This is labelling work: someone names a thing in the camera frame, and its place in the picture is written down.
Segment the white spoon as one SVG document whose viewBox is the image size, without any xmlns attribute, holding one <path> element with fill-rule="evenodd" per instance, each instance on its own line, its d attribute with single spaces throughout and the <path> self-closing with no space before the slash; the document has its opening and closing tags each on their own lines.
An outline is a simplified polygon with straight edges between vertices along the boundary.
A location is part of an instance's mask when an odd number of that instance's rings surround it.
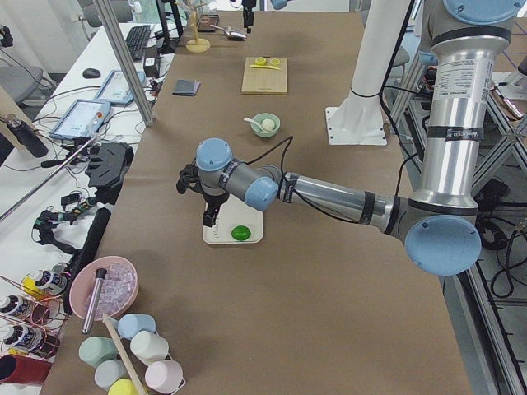
<svg viewBox="0 0 527 395">
<path fill-rule="evenodd" d="M 243 120 L 246 121 L 246 122 L 248 122 L 248 123 L 253 124 L 254 126 L 256 126 L 256 127 L 260 128 L 260 129 L 263 128 L 262 125 L 261 125 L 260 123 L 256 122 L 256 121 L 255 121 L 254 119 L 252 119 L 252 118 L 244 118 Z"/>
</svg>

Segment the mint green bowl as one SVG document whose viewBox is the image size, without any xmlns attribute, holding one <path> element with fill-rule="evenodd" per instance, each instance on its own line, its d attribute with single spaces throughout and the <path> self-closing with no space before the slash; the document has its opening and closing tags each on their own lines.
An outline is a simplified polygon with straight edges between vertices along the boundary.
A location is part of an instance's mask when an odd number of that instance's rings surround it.
<svg viewBox="0 0 527 395">
<path fill-rule="evenodd" d="M 280 118 L 275 114 L 261 113 L 256 114 L 252 118 L 250 127 L 252 128 L 255 135 L 268 138 L 277 134 L 277 131 L 281 127 L 281 121 Z"/>
</svg>

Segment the pink bowl with ice cubes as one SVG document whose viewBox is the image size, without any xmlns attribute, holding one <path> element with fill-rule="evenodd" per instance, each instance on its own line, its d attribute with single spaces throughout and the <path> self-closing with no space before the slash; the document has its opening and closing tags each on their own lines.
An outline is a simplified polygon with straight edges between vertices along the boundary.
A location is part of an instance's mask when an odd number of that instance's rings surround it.
<svg viewBox="0 0 527 395">
<path fill-rule="evenodd" d="M 127 311 L 138 295 L 138 274 L 126 258 L 107 256 L 87 264 L 74 279 L 68 301 L 73 313 L 84 319 L 95 285 L 96 271 L 104 268 L 107 273 L 102 283 L 95 321 L 104 315 L 118 318 Z"/>
</svg>

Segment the metal scoop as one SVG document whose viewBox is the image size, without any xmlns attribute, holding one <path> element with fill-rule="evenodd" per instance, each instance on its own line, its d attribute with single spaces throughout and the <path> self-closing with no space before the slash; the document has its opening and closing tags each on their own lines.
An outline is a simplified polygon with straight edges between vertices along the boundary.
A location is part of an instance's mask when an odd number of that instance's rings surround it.
<svg viewBox="0 0 527 395">
<path fill-rule="evenodd" d="M 212 28 L 214 30 L 221 31 L 229 40 L 245 41 L 247 39 L 247 34 L 246 33 L 244 33 L 242 30 L 236 29 L 236 28 L 234 28 L 232 26 L 221 27 L 221 26 L 217 26 L 217 25 L 212 25 Z"/>
</svg>

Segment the white rectangular tray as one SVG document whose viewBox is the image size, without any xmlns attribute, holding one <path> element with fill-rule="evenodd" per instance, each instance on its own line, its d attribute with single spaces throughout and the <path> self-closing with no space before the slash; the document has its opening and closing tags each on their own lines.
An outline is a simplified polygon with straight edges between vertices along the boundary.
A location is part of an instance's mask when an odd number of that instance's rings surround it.
<svg viewBox="0 0 527 395">
<path fill-rule="evenodd" d="M 203 241 L 207 244 L 256 244 L 264 236 L 263 213 L 247 206 L 242 200 L 230 195 L 227 202 L 221 205 L 213 227 L 203 227 Z M 237 225 L 246 225 L 251 230 L 251 237 L 246 241 L 235 241 L 231 230 Z"/>
</svg>

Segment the green lime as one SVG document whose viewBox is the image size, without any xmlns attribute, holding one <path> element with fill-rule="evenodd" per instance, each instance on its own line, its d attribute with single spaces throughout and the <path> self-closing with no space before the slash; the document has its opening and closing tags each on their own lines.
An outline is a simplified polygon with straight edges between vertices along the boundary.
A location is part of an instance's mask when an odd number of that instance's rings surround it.
<svg viewBox="0 0 527 395">
<path fill-rule="evenodd" d="M 251 230 L 246 225 L 237 225 L 231 230 L 231 238 L 235 241 L 246 241 L 251 235 Z"/>
</svg>

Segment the yellow cup left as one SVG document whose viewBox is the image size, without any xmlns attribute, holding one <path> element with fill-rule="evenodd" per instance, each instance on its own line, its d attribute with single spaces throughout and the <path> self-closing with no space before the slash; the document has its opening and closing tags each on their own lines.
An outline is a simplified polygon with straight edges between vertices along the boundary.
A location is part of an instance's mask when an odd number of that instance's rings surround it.
<svg viewBox="0 0 527 395">
<path fill-rule="evenodd" d="M 267 64 L 267 59 L 264 58 L 264 57 L 257 57 L 257 58 L 254 60 L 254 64 L 255 64 L 255 65 L 259 65 L 259 66 L 266 65 L 266 64 Z"/>
</svg>

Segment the yellow plastic knife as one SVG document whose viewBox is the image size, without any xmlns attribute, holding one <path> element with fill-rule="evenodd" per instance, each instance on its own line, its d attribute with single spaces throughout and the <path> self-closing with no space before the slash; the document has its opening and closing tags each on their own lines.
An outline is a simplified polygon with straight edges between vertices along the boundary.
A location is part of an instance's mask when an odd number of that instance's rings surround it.
<svg viewBox="0 0 527 395">
<path fill-rule="evenodd" d="M 277 66 L 273 66 L 273 65 L 260 65 L 260 64 L 250 64 L 250 68 L 255 68 L 255 69 L 268 69 L 268 70 L 275 70 L 275 71 L 281 71 L 281 68 L 280 67 L 277 67 Z"/>
</svg>

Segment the wooden stand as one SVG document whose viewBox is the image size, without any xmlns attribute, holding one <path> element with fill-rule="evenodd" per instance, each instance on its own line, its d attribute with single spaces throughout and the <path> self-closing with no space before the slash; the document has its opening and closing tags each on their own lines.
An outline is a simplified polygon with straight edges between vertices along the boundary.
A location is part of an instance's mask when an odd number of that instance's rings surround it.
<svg viewBox="0 0 527 395">
<path fill-rule="evenodd" d="M 198 14 L 209 8 L 211 1 L 179 1 L 182 8 L 189 13 L 189 24 L 193 38 L 189 39 L 185 48 L 191 53 L 204 53 L 210 49 L 210 42 L 198 35 Z"/>
</svg>

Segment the wooden cutting board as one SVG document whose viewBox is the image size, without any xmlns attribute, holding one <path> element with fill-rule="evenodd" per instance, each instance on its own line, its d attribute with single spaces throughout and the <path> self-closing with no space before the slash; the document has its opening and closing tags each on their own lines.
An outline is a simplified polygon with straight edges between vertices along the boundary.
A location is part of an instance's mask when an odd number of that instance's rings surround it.
<svg viewBox="0 0 527 395">
<path fill-rule="evenodd" d="M 281 71 L 250 68 L 257 57 L 247 57 L 241 84 L 241 93 L 246 95 L 286 95 L 288 92 L 287 58 L 264 57 L 267 65 L 271 58 L 281 60 Z"/>
</svg>

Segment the black controller device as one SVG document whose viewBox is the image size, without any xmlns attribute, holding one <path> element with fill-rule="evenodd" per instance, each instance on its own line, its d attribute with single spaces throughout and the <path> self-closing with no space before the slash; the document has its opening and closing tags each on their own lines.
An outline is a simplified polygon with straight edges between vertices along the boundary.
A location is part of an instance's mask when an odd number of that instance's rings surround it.
<svg viewBox="0 0 527 395">
<path fill-rule="evenodd" d="M 125 142 L 103 143 L 90 154 L 85 174 L 88 186 L 95 188 L 98 202 L 114 205 L 134 158 L 133 148 Z"/>
</svg>

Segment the grey folded cloth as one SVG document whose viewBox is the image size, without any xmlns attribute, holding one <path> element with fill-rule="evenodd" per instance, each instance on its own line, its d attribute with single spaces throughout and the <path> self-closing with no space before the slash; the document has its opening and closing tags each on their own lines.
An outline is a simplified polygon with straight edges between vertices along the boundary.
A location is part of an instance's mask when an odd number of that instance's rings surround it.
<svg viewBox="0 0 527 395">
<path fill-rule="evenodd" d="M 197 80 L 178 79 L 172 95 L 195 96 L 200 86 L 201 82 Z"/>
</svg>

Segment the black keyboard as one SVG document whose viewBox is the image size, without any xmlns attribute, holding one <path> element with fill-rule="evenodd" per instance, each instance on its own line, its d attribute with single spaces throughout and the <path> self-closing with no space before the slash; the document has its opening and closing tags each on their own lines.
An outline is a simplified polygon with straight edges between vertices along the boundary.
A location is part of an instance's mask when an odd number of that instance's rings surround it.
<svg viewBox="0 0 527 395">
<path fill-rule="evenodd" d="M 134 26 L 128 32 L 125 44 L 134 62 L 143 58 L 146 43 L 150 39 L 151 27 L 149 25 Z"/>
</svg>

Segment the blue tablet far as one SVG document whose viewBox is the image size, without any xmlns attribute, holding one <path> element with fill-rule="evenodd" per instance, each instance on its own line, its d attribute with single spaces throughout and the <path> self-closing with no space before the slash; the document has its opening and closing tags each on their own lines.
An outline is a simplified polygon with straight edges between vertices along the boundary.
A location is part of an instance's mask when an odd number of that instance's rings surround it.
<svg viewBox="0 0 527 395">
<path fill-rule="evenodd" d="M 133 94 L 128 86 L 124 73 L 111 70 L 94 97 L 105 100 L 112 105 L 125 106 L 133 101 Z"/>
</svg>

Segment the blue tablet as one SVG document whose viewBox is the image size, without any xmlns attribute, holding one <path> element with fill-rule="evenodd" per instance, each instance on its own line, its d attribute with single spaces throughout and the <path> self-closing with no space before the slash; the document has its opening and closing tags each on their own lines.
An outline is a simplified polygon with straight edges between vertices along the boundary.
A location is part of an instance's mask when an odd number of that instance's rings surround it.
<svg viewBox="0 0 527 395">
<path fill-rule="evenodd" d="M 125 106 L 133 101 L 133 94 L 128 86 L 124 73 L 111 70 L 94 97 L 105 100 L 112 105 Z"/>
<path fill-rule="evenodd" d="M 52 129 L 49 137 L 57 140 L 91 138 L 109 116 L 111 103 L 107 100 L 75 100 Z"/>
</svg>

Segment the blue tablet near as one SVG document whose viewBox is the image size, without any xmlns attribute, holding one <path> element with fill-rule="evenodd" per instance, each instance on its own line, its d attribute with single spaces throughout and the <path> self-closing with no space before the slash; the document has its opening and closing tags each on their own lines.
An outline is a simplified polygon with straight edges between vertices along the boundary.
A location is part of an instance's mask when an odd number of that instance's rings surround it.
<svg viewBox="0 0 527 395">
<path fill-rule="evenodd" d="M 52 129 L 49 137 L 57 140 L 91 138 L 109 116 L 111 103 L 107 100 L 75 100 Z"/>
</svg>

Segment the metal tube with black cap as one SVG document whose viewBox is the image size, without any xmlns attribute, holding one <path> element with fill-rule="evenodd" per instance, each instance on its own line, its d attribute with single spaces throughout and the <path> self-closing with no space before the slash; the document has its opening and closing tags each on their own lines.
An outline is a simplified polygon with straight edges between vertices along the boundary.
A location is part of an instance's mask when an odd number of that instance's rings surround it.
<svg viewBox="0 0 527 395">
<path fill-rule="evenodd" d="M 95 321 L 96 317 L 96 310 L 99 304 L 100 300 L 100 293 L 102 291 L 102 287 L 105 281 L 105 277 L 107 274 L 106 268 L 98 268 L 96 270 L 96 277 L 94 286 L 91 293 L 91 298 L 86 310 L 86 316 L 84 318 L 83 324 L 82 324 L 82 334 L 88 335 L 91 333 L 93 323 Z"/>
</svg>

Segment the light blue cup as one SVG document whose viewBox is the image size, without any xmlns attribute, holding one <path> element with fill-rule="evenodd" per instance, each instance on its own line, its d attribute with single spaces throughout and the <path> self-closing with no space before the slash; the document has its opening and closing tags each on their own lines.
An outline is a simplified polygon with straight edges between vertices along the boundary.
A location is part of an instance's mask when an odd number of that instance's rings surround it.
<svg viewBox="0 0 527 395">
<path fill-rule="evenodd" d="M 150 314 L 125 314 L 118 323 L 118 334 L 131 340 L 141 331 L 154 333 L 156 321 Z"/>
</svg>

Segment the white cup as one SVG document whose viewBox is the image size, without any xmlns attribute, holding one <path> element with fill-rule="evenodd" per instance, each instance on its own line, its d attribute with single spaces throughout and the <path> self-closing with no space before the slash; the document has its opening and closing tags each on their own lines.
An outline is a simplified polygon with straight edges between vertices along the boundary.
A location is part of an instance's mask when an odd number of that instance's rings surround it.
<svg viewBox="0 0 527 395">
<path fill-rule="evenodd" d="M 169 354 L 168 341 L 148 331 L 138 332 L 130 342 L 130 349 L 146 366 L 164 360 Z"/>
</svg>

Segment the black computer mouse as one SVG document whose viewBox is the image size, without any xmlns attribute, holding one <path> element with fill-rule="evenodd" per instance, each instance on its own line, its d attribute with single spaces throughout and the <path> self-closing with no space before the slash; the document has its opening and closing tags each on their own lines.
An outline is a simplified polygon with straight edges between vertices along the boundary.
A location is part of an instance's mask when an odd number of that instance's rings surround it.
<svg viewBox="0 0 527 395">
<path fill-rule="evenodd" d="M 82 76 L 86 79 L 94 79 L 94 78 L 99 78 L 101 75 L 100 71 L 98 69 L 95 69 L 95 68 L 92 68 L 92 67 L 89 67 L 89 68 L 86 68 L 83 72 L 82 72 Z"/>
</svg>

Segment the pink cup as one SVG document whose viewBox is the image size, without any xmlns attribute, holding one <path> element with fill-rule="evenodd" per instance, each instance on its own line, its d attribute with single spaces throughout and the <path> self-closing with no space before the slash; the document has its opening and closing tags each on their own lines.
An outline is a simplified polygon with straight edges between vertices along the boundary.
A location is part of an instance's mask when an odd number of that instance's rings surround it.
<svg viewBox="0 0 527 395">
<path fill-rule="evenodd" d="M 151 364 L 145 373 L 146 385 L 163 394 L 179 390 L 184 384 L 183 369 L 175 360 L 161 360 Z"/>
</svg>

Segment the mint green cup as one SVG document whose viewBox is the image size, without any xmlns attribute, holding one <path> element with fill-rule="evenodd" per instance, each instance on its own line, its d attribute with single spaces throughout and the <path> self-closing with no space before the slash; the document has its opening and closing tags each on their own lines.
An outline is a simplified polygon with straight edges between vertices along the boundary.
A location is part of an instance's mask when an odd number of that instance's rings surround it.
<svg viewBox="0 0 527 395">
<path fill-rule="evenodd" d="M 97 368 L 107 360 L 113 360 L 118 351 L 111 338 L 88 337 L 79 346 L 79 358 L 93 368 Z"/>
</svg>

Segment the grey cup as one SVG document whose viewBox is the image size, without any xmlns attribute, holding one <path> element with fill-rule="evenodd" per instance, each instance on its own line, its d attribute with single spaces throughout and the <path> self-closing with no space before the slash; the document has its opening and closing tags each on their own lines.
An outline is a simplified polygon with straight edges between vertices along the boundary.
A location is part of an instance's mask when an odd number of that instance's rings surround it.
<svg viewBox="0 0 527 395">
<path fill-rule="evenodd" d="M 99 388 L 108 391 L 116 381 L 127 377 L 122 360 L 106 360 L 96 368 L 94 380 Z"/>
</svg>

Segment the yellow-green cup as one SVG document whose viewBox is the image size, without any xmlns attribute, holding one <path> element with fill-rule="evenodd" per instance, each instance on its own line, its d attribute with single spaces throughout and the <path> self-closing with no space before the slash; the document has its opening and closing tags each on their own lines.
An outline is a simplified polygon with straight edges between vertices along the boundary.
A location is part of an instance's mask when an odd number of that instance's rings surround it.
<svg viewBox="0 0 527 395">
<path fill-rule="evenodd" d="M 108 390 L 108 395 L 138 395 L 131 379 L 118 379 Z"/>
</svg>

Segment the red cylinder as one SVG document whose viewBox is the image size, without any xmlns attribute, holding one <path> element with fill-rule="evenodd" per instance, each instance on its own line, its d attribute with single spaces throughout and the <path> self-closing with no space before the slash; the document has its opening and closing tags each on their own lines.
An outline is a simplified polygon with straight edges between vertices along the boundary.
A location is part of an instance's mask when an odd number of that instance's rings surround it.
<svg viewBox="0 0 527 395">
<path fill-rule="evenodd" d="M 52 364 L 21 355 L 1 357 L 1 383 L 41 386 L 46 380 Z"/>
</svg>

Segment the aluminium frame post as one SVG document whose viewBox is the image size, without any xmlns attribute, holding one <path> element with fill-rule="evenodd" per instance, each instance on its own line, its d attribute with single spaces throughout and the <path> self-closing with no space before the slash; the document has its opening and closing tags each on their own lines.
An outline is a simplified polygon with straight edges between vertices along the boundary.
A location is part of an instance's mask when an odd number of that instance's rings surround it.
<svg viewBox="0 0 527 395">
<path fill-rule="evenodd" d="M 114 51 L 114 56 L 116 57 L 125 80 L 128 83 L 128 87 L 130 88 L 142 120 L 146 127 L 150 127 L 154 124 L 152 107 L 143 91 L 142 83 L 139 80 L 137 70 L 134 66 L 132 57 L 129 54 L 128 47 L 119 27 L 118 20 L 110 5 L 110 1 L 94 0 L 93 3 L 101 23 L 105 28 L 110 46 Z"/>
</svg>

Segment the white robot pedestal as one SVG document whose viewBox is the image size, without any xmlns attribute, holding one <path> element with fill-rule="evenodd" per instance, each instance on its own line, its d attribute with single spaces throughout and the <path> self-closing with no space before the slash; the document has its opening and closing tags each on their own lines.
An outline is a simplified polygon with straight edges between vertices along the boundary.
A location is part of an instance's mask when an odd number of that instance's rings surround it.
<svg viewBox="0 0 527 395">
<path fill-rule="evenodd" d="M 385 75 L 401 29 L 413 8 L 410 1 L 373 1 L 366 19 L 348 97 L 338 107 L 328 107 L 326 128 L 334 146 L 387 144 L 380 105 Z"/>
</svg>

